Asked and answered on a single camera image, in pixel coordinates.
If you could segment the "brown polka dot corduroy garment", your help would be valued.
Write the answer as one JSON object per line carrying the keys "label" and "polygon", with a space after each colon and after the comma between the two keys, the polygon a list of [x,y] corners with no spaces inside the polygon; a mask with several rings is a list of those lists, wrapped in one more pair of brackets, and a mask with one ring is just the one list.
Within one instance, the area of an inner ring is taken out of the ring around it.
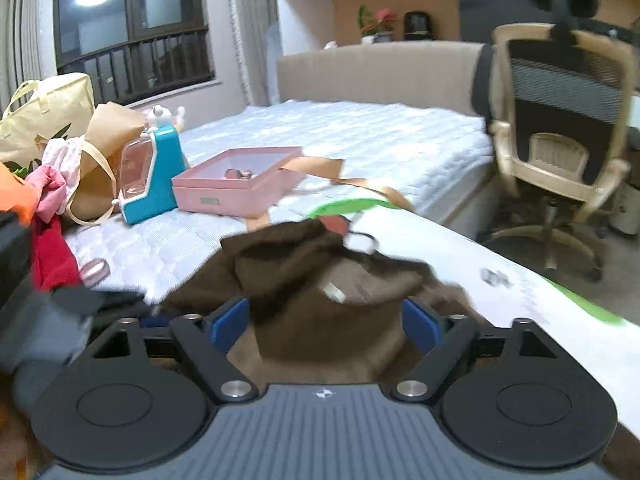
{"label": "brown polka dot corduroy garment", "polygon": [[209,315],[248,302],[250,327],[231,363],[259,387],[277,382],[394,382],[421,359],[401,326],[402,302],[483,323],[465,291],[425,262],[345,247],[319,220],[285,222],[226,237],[164,299],[167,309]]}

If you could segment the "red knitted garment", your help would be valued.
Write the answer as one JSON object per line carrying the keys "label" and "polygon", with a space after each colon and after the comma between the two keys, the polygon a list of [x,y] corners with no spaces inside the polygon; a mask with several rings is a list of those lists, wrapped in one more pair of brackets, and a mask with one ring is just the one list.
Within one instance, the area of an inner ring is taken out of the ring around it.
{"label": "red knitted garment", "polygon": [[77,260],[64,240],[61,221],[32,219],[32,279],[38,290],[55,290],[81,284]]}

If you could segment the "white height chart play mat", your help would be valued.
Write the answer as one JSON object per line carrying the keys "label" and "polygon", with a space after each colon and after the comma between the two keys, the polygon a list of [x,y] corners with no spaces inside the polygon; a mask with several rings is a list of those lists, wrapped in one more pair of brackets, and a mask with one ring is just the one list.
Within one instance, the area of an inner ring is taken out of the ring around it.
{"label": "white height chart play mat", "polygon": [[584,302],[541,275],[465,236],[380,200],[340,200],[309,218],[344,214],[386,256],[422,260],[439,281],[460,285],[472,308],[499,327],[540,325],[608,390],[623,425],[639,433],[639,326]]}

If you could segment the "small pink oval device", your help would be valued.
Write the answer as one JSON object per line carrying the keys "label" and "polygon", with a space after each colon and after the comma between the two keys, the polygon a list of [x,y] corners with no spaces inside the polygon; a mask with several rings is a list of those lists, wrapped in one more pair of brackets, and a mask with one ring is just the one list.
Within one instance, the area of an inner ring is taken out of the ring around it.
{"label": "small pink oval device", "polygon": [[79,277],[87,288],[93,288],[103,282],[111,274],[108,262],[102,258],[94,258],[79,269]]}

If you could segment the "orange pumpkin plush costume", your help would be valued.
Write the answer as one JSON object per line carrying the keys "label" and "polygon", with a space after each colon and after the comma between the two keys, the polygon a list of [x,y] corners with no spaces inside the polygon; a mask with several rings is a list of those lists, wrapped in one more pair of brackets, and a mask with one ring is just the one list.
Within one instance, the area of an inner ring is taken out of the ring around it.
{"label": "orange pumpkin plush costume", "polygon": [[39,202],[37,190],[0,164],[0,211],[14,212],[22,226],[30,226]]}

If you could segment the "brown kraft paper bag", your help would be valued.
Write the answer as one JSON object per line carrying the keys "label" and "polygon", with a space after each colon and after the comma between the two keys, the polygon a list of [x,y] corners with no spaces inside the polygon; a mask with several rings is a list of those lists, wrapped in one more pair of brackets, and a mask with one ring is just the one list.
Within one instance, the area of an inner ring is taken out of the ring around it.
{"label": "brown kraft paper bag", "polygon": [[80,142],[79,183],[66,205],[66,216],[80,226],[100,224],[118,206],[119,156],[142,133],[145,117],[119,104],[100,104]]}

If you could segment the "pink rectangular gift box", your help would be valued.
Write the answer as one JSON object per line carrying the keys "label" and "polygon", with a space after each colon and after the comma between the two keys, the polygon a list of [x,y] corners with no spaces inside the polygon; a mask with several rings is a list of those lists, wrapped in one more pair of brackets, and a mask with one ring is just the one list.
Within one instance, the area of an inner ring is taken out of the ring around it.
{"label": "pink rectangular gift box", "polygon": [[171,179],[178,208],[257,218],[305,179],[284,168],[301,154],[299,146],[224,151]]}

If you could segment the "pink white clothing pile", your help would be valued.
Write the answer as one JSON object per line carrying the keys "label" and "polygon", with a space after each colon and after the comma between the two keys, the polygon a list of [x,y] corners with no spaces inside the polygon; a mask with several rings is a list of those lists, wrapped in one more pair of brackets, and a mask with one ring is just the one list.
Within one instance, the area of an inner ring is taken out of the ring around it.
{"label": "pink white clothing pile", "polygon": [[78,188],[83,140],[83,136],[51,139],[44,149],[41,164],[26,177],[26,182],[38,194],[36,216],[45,224],[65,211],[70,196]]}

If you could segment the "white quilted mattress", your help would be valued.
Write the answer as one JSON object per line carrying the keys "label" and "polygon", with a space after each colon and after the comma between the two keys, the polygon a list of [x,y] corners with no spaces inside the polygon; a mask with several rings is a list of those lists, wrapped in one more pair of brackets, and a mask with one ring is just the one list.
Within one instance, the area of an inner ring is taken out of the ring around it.
{"label": "white quilted mattress", "polygon": [[219,249],[224,237],[259,223],[299,221],[339,200],[380,200],[442,221],[494,164],[480,118],[446,108],[404,104],[288,101],[249,107],[239,115],[183,132],[186,170],[232,148],[299,146],[284,165],[305,179],[257,218],[178,208],[130,226],[114,216],[70,231],[79,263],[105,259],[104,287],[139,289],[162,300]]}

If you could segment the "blue white toy case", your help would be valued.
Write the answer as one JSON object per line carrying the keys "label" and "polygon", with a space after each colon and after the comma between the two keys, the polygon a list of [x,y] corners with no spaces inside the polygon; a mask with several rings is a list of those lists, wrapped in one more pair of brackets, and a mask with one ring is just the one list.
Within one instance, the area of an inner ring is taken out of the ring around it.
{"label": "blue white toy case", "polygon": [[174,126],[143,131],[122,150],[117,205],[133,224],[173,210],[177,201],[171,180],[186,170],[186,160]]}

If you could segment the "yellow tote bag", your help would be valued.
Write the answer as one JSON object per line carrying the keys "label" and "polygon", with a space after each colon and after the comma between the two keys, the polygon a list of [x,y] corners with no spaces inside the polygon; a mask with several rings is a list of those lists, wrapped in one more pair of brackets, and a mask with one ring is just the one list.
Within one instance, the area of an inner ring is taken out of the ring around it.
{"label": "yellow tote bag", "polygon": [[51,139],[86,132],[95,107],[88,74],[23,82],[2,113],[1,161],[13,169],[34,169]]}

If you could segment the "beige upholstered bed headboard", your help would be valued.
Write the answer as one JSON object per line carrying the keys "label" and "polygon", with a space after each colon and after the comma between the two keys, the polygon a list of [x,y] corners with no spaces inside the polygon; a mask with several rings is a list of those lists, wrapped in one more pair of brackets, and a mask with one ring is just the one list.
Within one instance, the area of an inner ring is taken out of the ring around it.
{"label": "beige upholstered bed headboard", "polygon": [[358,102],[489,112],[491,50],[463,41],[408,41],[285,55],[283,101]]}

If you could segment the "beige black office chair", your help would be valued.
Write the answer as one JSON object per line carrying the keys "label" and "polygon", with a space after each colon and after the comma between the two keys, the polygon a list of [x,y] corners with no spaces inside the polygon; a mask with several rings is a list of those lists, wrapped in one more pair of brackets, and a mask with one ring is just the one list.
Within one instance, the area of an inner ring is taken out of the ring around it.
{"label": "beige black office chair", "polygon": [[506,192],[521,205],[538,196],[538,224],[491,229],[482,244],[523,237],[544,244],[544,275],[558,268],[555,249],[588,259],[590,281],[602,278],[596,248],[573,233],[602,212],[628,176],[628,119],[637,85],[629,44],[614,32],[579,27],[599,0],[532,0],[546,23],[500,25],[492,33],[503,85],[502,115],[488,130]]}

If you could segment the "dark window with railing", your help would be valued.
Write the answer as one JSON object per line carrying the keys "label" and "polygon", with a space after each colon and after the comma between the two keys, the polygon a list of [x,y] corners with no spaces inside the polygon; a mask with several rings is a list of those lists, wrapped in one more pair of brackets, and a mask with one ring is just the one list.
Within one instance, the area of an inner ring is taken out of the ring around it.
{"label": "dark window with railing", "polygon": [[203,0],[54,0],[56,68],[131,104],[215,76]]}

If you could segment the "black round speaker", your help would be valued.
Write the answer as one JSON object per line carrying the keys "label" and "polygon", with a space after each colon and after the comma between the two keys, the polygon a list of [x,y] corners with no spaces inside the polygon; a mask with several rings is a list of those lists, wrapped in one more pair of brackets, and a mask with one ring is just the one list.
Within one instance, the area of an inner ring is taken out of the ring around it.
{"label": "black round speaker", "polygon": [[423,11],[409,11],[404,15],[405,41],[432,41],[434,39],[431,15]]}

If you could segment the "potted red green plant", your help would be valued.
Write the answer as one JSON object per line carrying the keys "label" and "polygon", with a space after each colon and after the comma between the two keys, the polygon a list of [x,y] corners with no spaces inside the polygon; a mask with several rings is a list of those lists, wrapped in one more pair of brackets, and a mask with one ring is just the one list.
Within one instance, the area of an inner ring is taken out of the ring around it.
{"label": "potted red green plant", "polygon": [[396,23],[397,14],[390,9],[381,9],[375,13],[367,6],[360,6],[358,9],[358,28],[362,44],[392,42]]}

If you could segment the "white curtain right of window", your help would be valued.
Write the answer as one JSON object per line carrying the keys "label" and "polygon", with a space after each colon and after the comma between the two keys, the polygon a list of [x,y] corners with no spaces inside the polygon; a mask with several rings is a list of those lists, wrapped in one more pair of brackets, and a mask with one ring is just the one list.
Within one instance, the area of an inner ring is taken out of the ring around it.
{"label": "white curtain right of window", "polygon": [[277,23],[277,0],[229,0],[241,88],[250,105],[269,104],[267,32]]}

